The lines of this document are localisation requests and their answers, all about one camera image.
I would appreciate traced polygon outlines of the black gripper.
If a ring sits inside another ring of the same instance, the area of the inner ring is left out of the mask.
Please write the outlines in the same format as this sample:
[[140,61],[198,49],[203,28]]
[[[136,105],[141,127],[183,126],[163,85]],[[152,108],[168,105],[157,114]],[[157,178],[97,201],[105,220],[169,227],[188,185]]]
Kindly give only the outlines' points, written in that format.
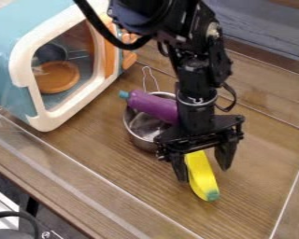
[[159,156],[172,164],[179,182],[188,181],[184,155],[206,148],[215,149],[215,159],[223,171],[231,168],[236,145],[243,139],[242,115],[215,113],[216,92],[210,98],[188,98],[176,94],[177,124],[155,137]]

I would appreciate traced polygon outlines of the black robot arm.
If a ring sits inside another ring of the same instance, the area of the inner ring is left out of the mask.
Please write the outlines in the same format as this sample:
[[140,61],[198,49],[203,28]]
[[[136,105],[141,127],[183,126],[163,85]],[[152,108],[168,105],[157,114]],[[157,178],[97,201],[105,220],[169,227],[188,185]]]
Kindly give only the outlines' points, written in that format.
[[177,82],[179,124],[155,137],[159,156],[172,164],[177,180],[188,180],[185,155],[215,150],[222,170],[231,167],[243,139],[244,117],[215,111],[216,89],[230,90],[232,60],[224,50],[223,31],[203,0],[109,0],[109,16],[128,32],[147,36],[165,49]]

